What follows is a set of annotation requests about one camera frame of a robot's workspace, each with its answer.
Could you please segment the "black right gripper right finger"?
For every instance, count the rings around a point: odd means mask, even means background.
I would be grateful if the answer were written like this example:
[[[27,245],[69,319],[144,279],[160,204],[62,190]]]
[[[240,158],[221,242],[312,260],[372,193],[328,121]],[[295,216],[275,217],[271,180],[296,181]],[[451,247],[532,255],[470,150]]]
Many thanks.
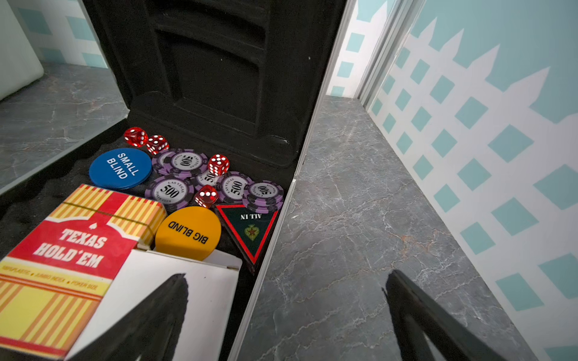
[[[385,283],[385,298],[403,360],[433,360],[429,344],[446,360],[504,359],[397,269]]]

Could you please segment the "small silver poker case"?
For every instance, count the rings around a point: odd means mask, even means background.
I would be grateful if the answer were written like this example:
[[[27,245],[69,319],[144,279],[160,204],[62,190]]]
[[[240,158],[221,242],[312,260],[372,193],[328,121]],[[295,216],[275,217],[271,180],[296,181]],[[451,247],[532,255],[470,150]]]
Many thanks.
[[[3,186],[1,254],[140,126],[292,191],[344,1],[82,1],[128,114]]]

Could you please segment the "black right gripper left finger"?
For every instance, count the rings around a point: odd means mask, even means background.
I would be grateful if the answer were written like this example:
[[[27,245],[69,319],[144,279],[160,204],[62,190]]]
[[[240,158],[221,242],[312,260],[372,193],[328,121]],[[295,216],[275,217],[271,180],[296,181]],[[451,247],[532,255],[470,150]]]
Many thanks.
[[[171,360],[188,307],[188,283],[174,274],[73,360]]]

